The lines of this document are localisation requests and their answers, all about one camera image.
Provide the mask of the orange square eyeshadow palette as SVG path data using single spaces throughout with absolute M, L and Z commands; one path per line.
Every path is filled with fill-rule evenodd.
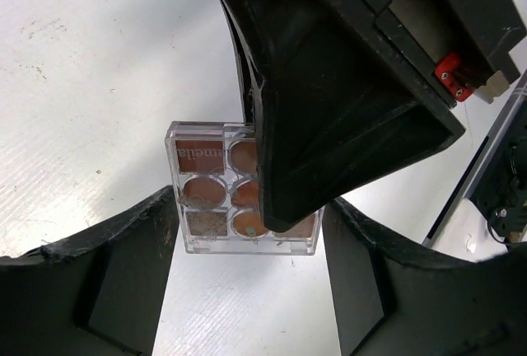
M 253 125 L 174 121 L 165 143 L 188 253 L 315 253 L 322 209 L 286 232 L 263 225 Z

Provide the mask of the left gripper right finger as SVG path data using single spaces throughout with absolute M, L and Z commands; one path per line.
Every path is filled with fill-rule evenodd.
M 342 354 L 525 354 L 524 246 L 460 260 L 340 198 L 325 208 L 323 233 Z

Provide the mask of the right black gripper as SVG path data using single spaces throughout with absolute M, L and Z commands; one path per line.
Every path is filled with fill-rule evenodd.
M 338 0 L 354 43 L 348 82 L 391 99 L 448 106 L 499 96 L 520 76 L 511 51 L 526 26 L 513 0 Z

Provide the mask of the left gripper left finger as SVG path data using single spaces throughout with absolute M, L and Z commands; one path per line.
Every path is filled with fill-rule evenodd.
M 178 228 L 166 186 L 86 230 L 2 257 L 2 354 L 151 354 Z

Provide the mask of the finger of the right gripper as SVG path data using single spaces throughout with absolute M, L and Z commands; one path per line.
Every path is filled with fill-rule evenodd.
M 390 0 L 220 0 L 255 128 L 259 211 L 286 231 L 464 127 L 379 28 Z

